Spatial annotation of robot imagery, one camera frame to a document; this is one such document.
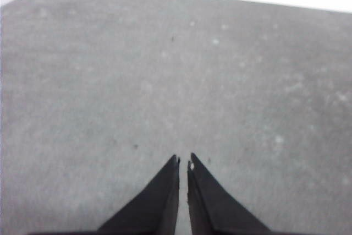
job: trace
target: black plastic tip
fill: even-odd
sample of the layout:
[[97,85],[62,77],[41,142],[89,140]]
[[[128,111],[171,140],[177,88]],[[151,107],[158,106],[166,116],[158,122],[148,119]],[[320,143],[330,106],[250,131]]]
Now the black plastic tip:
[[193,235],[269,231],[216,181],[192,153],[188,165],[188,203]]

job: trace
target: gray countertop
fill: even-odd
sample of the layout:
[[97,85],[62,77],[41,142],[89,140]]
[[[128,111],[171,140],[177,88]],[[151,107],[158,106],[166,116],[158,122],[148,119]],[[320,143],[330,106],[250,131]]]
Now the gray countertop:
[[352,14],[234,0],[1,8],[2,233],[95,229],[195,152],[272,229],[352,232]]

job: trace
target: gray speckled surface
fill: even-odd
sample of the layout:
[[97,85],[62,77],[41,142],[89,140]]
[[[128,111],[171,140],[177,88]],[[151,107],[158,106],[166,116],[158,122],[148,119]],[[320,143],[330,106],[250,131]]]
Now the gray speckled surface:
[[233,0],[1,10],[2,234],[95,229],[198,154],[272,229],[352,232],[352,14]]

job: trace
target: black object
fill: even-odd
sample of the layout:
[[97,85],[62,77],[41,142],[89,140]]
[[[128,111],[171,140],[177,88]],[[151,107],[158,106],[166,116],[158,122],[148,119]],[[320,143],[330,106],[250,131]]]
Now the black object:
[[[174,235],[179,163],[180,159],[173,155],[145,189],[98,231],[36,234]],[[270,231],[225,191],[193,153],[188,162],[188,204],[193,235],[298,235]]]
[[188,204],[193,235],[298,235],[270,231],[225,191],[193,153],[188,162]]
[[173,235],[178,211],[179,163],[180,159],[173,155],[144,190],[98,231],[36,235]]

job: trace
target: black pointed tip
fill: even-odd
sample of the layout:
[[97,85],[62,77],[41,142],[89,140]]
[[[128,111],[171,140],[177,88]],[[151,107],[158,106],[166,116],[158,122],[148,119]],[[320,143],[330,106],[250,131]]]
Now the black pointed tip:
[[194,193],[200,196],[198,201],[203,204],[199,208],[206,211],[205,215],[214,230],[268,231],[263,223],[225,191],[194,153],[191,153],[189,168],[192,170],[192,181],[196,182],[192,188],[197,188]]
[[144,190],[99,230],[173,234],[178,211],[179,162],[176,155],[171,156]]

